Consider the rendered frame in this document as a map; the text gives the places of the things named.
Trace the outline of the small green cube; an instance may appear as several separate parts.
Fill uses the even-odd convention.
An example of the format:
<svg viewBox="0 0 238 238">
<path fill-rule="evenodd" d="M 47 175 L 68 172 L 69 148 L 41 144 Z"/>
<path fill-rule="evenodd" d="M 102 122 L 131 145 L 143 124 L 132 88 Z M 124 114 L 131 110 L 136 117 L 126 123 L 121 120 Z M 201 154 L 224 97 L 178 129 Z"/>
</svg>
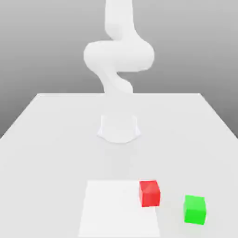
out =
<svg viewBox="0 0 238 238">
<path fill-rule="evenodd" d="M 205 198 L 185 195 L 183 212 L 185 223 L 204 225 L 207 213 Z"/>
</svg>

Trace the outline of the small red cube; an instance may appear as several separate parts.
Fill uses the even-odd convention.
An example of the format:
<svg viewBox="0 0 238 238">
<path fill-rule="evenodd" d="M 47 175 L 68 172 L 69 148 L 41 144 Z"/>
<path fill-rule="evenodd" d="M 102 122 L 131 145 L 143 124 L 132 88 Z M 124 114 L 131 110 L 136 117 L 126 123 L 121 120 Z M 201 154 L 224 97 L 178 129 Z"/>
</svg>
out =
<svg viewBox="0 0 238 238">
<path fill-rule="evenodd" d="M 160 205 L 161 192 L 156 180 L 139 181 L 139 199 L 142 207 Z"/>
</svg>

